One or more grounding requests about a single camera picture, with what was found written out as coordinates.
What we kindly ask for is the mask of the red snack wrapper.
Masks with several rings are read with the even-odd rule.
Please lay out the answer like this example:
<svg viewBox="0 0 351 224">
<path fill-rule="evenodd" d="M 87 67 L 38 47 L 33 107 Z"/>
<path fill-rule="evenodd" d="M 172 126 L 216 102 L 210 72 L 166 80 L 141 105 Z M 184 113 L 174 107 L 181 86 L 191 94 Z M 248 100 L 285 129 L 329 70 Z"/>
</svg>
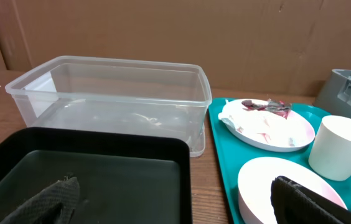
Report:
<svg viewBox="0 0 351 224">
<path fill-rule="evenodd" d="M 267 104 L 254 103 L 252 100 L 243 100 L 241 104 L 248 111 L 267 111 L 275 115 L 287 118 L 290 111 L 292 110 L 292 105 L 290 103 L 284 103 L 283 101 L 276 101 L 269 99 Z"/>
</svg>

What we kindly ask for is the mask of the cream cup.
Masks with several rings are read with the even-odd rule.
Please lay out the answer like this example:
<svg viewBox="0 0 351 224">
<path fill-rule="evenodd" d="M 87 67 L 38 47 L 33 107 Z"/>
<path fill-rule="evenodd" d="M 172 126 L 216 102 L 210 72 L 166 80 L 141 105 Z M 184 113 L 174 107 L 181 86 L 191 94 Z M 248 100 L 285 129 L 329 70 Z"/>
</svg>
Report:
<svg viewBox="0 0 351 224">
<path fill-rule="evenodd" d="M 308 163 L 319 175 L 335 181 L 351 176 L 351 118 L 322 118 Z"/>
</svg>

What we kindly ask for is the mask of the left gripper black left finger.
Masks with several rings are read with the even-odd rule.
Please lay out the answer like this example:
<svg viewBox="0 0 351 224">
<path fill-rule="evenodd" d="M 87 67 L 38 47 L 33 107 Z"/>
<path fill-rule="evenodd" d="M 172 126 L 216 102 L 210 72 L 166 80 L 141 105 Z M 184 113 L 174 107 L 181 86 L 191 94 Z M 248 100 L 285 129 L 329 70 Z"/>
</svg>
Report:
<svg viewBox="0 0 351 224">
<path fill-rule="evenodd" d="M 76 177 L 59 180 L 17 207 L 0 224 L 69 224 L 79 198 Z"/>
</svg>

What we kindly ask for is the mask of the pink plate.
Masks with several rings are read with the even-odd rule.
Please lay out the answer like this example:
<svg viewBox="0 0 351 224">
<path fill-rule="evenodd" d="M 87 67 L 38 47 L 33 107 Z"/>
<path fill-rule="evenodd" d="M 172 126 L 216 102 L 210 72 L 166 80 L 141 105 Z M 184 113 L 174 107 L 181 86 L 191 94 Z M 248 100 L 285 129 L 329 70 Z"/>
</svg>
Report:
<svg viewBox="0 0 351 224">
<path fill-rule="evenodd" d="M 271 99 L 226 100 L 218 119 L 238 139 L 266 151 L 298 151 L 316 136 L 310 122 L 291 104 Z"/>
</svg>

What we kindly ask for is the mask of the white napkin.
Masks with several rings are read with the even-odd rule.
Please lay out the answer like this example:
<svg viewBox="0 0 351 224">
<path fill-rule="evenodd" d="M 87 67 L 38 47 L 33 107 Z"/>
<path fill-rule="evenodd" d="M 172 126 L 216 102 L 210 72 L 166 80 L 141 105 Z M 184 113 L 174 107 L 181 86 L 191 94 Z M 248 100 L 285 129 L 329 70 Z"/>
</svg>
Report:
<svg viewBox="0 0 351 224">
<path fill-rule="evenodd" d="M 219 120 L 241 134 L 261 136 L 270 145 L 291 147 L 304 142 L 301 128 L 288 120 L 288 117 L 285 119 L 267 111 L 245 110 L 242 101 L 226 102 L 222 112 L 218 114 Z"/>
</svg>

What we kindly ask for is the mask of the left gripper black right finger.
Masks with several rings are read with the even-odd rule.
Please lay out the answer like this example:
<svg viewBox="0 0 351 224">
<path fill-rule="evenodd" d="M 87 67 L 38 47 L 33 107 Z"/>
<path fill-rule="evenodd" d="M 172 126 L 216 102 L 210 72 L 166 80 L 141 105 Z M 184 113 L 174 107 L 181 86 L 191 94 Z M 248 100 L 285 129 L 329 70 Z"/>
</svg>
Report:
<svg viewBox="0 0 351 224">
<path fill-rule="evenodd" d="M 278 176 L 271 183 L 278 224 L 351 224 L 351 212 L 303 185 Z"/>
</svg>

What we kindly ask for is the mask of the pink bowl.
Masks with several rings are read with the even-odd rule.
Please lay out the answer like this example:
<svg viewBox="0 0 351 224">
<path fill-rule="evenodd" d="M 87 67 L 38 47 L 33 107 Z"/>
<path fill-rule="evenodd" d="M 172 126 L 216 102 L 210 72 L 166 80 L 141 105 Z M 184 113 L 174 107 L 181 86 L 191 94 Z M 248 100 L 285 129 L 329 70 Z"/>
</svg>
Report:
<svg viewBox="0 0 351 224">
<path fill-rule="evenodd" d="M 347 208 L 340 195 L 315 172 L 286 159 L 258 157 L 246 162 L 238 173 L 238 205 L 245 223 L 277 223 L 271 204 L 271 184 L 280 175 Z"/>
</svg>

